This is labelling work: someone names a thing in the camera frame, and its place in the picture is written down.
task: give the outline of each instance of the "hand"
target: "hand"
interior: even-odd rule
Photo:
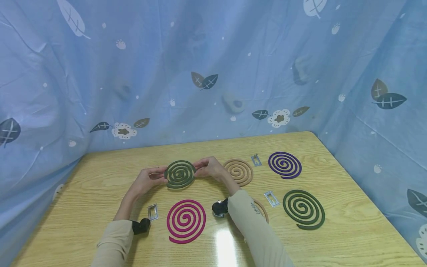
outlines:
[[[215,157],[202,158],[201,160],[193,163],[196,168],[195,177],[206,177],[211,176],[215,180],[221,182],[222,179],[229,173],[228,171],[218,162]]]
[[[128,192],[139,198],[147,193],[151,188],[157,185],[167,184],[168,180],[164,177],[166,169],[167,167],[142,169]]]

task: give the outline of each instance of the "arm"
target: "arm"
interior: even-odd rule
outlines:
[[[257,267],[293,267],[280,239],[266,222],[252,198],[234,181],[230,173],[214,158],[194,163],[195,176],[212,176],[222,182],[230,194],[228,212],[245,237]]]
[[[152,187],[166,184],[166,168],[141,170],[135,182],[122,199],[113,221],[107,225],[104,235],[97,244],[97,252],[91,267],[122,267],[132,245],[133,230],[130,221],[135,202]]]

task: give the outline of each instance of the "person's right hand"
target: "person's right hand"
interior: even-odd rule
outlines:
[[[215,157],[202,158],[201,160],[194,162],[193,166],[197,170],[194,174],[195,177],[211,176],[219,182],[228,173]]]

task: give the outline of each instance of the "finger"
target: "finger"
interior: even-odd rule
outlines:
[[[152,173],[152,174],[150,174],[151,180],[157,180],[160,178],[164,178],[164,173]]]
[[[164,173],[167,169],[167,166],[162,166],[162,167],[155,167],[155,168],[148,168],[148,169],[144,169],[148,175],[152,174],[152,173]]]
[[[209,158],[202,158],[196,162],[193,163],[193,166],[195,168],[201,168],[203,166],[207,166],[209,164]]]
[[[163,185],[163,184],[167,184],[168,180],[166,178],[159,178],[157,180],[153,181],[155,185]]]
[[[205,168],[206,168],[206,167],[201,167],[200,169],[198,169],[198,170],[194,173],[194,177],[204,177],[204,176],[206,176]]]

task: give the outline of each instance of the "purple mosquito coil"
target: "purple mosquito coil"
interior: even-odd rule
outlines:
[[[273,153],[268,159],[268,165],[283,179],[293,179],[302,170],[301,162],[294,155],[286,152]]]

